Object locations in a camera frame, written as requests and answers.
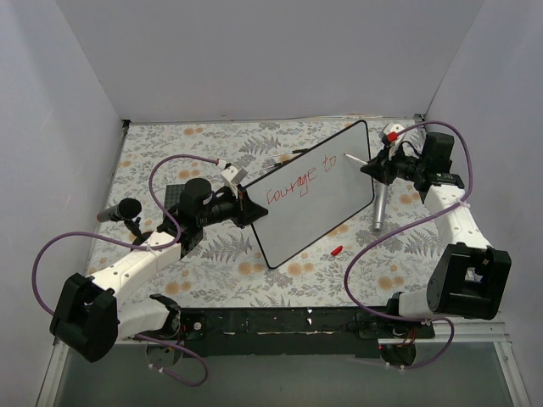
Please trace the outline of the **white marker pen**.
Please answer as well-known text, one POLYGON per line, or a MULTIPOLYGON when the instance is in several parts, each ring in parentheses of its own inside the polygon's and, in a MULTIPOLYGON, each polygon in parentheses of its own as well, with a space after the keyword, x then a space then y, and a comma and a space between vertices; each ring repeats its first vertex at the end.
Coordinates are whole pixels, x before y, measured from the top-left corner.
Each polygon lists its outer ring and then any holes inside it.
POLYGON ((355 162, 358 163, 358 164, 367 165, 367 162, 366 162, 366 161, 361 160, 361 159, 359 159, 359 158, 353 156, 352 154, 344 153, 344 156, 347 157, 348 159, 351 159, 351 160, 355 161, 355 162))

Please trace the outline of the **red marker cap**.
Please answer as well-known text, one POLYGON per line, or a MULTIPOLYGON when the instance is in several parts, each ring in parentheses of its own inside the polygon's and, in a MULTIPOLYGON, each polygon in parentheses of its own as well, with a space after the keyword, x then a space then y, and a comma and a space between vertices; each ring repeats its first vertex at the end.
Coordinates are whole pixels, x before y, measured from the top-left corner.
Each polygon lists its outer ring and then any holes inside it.
POLYGON ((331 255, 332 256, 336 256, 338 254, 340 254, 343 250, 343 247, 342 246, 338 246, 336 247, 332 252, 331 252, 331 255))

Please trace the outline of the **white board with black frame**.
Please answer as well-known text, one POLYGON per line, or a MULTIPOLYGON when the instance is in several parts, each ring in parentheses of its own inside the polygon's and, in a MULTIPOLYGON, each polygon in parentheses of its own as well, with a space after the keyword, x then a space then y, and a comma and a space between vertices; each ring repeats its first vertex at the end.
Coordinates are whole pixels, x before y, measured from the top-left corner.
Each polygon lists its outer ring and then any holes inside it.
POLYGON ((349 155, 371 158, 364 120, 246 186, 250 200, 268 210, 251 227, 269 268, 276 269, 371 205, 372 178, 349 155))

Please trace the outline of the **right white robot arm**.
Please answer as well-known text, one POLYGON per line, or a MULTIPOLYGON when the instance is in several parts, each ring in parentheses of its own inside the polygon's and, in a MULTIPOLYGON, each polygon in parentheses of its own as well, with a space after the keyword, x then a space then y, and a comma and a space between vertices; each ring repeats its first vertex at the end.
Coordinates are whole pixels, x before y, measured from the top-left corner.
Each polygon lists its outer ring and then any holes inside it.
POLYGON ((414 156, 404 152, 403 138, 395 131, 384 135, 382 143, 383 149, 361 172, 384 185, 397 178, 412 182, 445 244, 426 288, 395 295, 395 309, 383 317, 385 330, 403 337, 415 326, 415 319, 437 315, 493 319, 512 260, 508 252, 492 247, 462 199, 464 182, 451 173, 453 137, 429 133, 421 153, 414 156))

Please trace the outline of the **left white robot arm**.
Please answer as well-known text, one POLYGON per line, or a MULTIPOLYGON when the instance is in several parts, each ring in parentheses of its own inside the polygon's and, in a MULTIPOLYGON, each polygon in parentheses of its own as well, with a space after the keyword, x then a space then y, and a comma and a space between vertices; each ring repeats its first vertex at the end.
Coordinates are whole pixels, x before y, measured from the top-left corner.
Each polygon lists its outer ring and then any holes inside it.
POLYGON ((206 226, 230 220, 243 228, 266 216, 245 188, 233 192, 196 178, 183 184, 156 231, 141 245, 89 277, 72 275, 63 286, 49 331, 86 360, 102 359, 115 342, 148 333, 169 340, 181 334, 182 309, 171 298, 153 294, 138 304, 129 297, 158 271, 186 257, 204 237, 206 226))

